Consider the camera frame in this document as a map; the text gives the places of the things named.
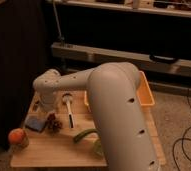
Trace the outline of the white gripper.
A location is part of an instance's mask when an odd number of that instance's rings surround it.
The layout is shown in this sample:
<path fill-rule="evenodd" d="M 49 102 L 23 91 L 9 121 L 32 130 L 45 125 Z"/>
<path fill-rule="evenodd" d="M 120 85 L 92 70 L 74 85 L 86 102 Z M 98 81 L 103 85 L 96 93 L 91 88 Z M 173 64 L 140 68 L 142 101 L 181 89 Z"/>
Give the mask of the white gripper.
<path fill-rule="evenodd" d="M 56 95 L 51 94 L 41 94 L 40 95 L 41 108 L 44 112 L 49 113 L 56 110 Z"/>

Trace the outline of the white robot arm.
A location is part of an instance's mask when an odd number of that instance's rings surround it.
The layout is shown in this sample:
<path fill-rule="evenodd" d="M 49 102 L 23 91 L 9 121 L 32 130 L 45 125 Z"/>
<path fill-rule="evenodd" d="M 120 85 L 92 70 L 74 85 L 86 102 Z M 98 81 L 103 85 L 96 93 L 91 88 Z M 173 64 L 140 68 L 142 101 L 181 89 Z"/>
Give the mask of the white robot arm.
<path fill-rule="evenodd" d="M 57 91 L 84 90 L 109 171 L 161 171 L 137 97 L 140 71 L 129 62 L 111 62 L 69 75 L 49 69 L 33 81 L 44 109 Z"/>

